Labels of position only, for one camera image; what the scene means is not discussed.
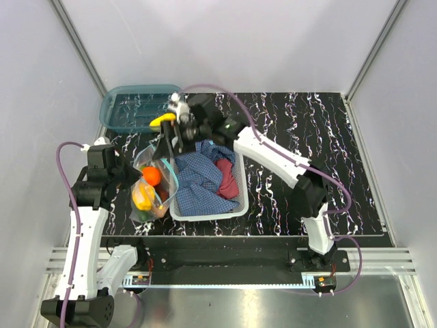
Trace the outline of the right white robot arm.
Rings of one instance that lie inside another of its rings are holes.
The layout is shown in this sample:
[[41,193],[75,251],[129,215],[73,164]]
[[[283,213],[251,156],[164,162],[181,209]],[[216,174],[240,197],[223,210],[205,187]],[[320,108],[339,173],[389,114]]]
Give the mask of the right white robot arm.
[[302,265],[325,271],[333,265],[337,251],[328,216],[328,184],[336,181],[315,161],[286,150],[263,136],[251,114],[225,116],[212,104],[212,97],[197,94],[185,99],[171,95],[167,112],[150,123],[160,132],[155,159],[190,154],[202,141],[213,141],[236,154],[258,162],[292,189],[292,206],[301,216],[308,236],[308,253]]

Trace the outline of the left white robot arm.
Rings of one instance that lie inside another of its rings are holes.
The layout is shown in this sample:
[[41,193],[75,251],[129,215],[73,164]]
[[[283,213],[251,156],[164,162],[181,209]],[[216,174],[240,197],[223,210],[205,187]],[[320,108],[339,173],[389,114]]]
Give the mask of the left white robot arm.
[[87,165],[70,184],[61,164],[64,146],[58,146],[56,162],[70,198],[70,236],[55,296],[42,302],[40,313],[56,327],[108,327],[122,280],[130,269],[138,271],[147,264],[147,254],[120,245],[99,268],[102,231],[116,192],[133,186],[140,173],[106,137],[100,137],[92,145],[79,146]]

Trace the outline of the clear zip top bag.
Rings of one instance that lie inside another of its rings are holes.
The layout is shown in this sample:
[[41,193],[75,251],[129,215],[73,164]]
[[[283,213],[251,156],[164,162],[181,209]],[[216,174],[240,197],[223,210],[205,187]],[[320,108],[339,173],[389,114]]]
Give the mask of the clear zip top bag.
[[179,189],[176,174],[167,159],[153,159],[155,147],[140,151],[133,168],[140,179],[130,188],[133,221],[144,223],[163,218]]

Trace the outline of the fake yellow banana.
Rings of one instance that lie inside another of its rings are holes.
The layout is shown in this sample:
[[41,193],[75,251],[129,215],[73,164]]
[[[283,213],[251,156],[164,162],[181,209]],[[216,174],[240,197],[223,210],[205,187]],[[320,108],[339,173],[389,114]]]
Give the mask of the fake yellow banana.
[[166,114],[163,114],[163,115],[161,115],[161,116],[158,116],[157,118],[155,118],[154,120],[152,120],[152,121],[149,123],[149,127],[150,127],[152,130],[159,130],[159,129],[160,129],[160,126],[161,126],[161,124],[162,124],[163,122],[170,122],[170,121],[174,121],[174,120],[176,120],[176,119],[177,119],[176,114],[174,114],[174,113],[166,113]]

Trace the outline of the fake yellow lemon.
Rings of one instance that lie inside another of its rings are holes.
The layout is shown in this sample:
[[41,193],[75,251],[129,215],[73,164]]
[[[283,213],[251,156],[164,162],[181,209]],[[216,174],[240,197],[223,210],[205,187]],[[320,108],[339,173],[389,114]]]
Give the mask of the fake yellow lemon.
[[154,187],[139,181],[133,187],[132,200],[139,210],[151,210],[155,200]]

